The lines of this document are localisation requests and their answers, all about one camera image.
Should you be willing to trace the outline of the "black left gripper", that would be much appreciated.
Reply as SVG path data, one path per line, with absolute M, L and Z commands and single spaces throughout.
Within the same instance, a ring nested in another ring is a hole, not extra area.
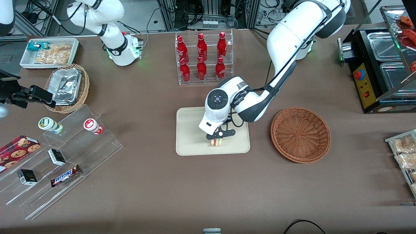
M 230 137 L 235 135 L 235 129 L 229 129 L 228 128 L 229 122 L 226 122 L 225 124 L 219 126 L 212 135 L 207 135 L 208 140 L 212 139 L 223 139 L 225 137 Z

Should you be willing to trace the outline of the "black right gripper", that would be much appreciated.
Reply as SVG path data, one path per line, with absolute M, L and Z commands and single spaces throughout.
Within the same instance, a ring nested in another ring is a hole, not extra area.
M 6 71 L 0 70 L 0 103 L 16 105 L 20 108 L 27 108 L 28 102 L 41 103 L 49 108 L 55 108 L 56 102 L 52 100 L 52 93 L 39 86 L 32 85 L 29 94 L 25 92 L 25 87 L 20 86 L 18 80 L 21 78 Z

